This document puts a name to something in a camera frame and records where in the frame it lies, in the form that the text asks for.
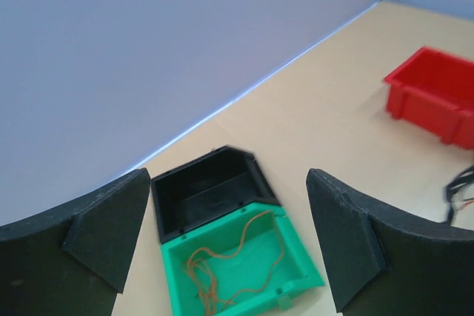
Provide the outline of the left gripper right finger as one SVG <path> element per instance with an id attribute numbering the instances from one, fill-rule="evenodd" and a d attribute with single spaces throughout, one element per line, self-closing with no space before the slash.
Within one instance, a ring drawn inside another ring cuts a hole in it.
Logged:
<path id="1" fill-rule="evenodd" d="M 322 169 L 306 185 L 337 312 L 473 313 L 471 230 L 405 212 Z"/>

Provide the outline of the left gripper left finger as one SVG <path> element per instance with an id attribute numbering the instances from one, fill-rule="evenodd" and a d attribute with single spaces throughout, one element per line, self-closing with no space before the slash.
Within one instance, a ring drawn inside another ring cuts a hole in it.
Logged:
<path id="1" fill-rule="evenodd" d="M 2 315 L 111 315 L 150 194 L 146 169 L 1 226 Z"/>

